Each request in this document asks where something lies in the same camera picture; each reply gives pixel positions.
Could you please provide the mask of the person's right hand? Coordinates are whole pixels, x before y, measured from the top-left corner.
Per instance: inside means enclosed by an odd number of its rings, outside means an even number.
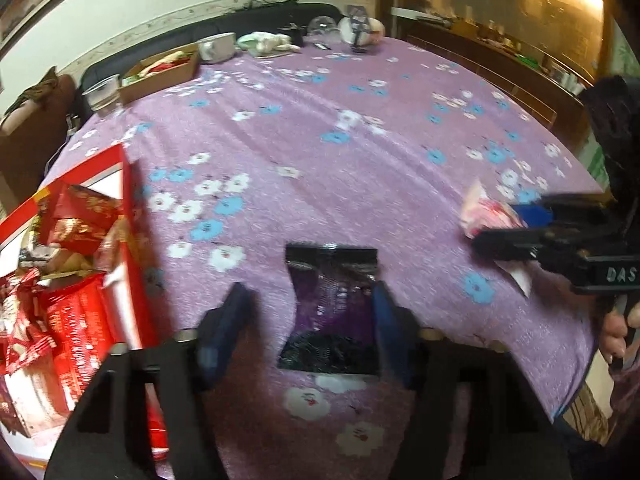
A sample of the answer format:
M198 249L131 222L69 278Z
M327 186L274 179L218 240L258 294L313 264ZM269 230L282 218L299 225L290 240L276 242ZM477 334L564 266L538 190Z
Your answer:
M639 361L639 292L618 296L604 316L599 351L614 374Z

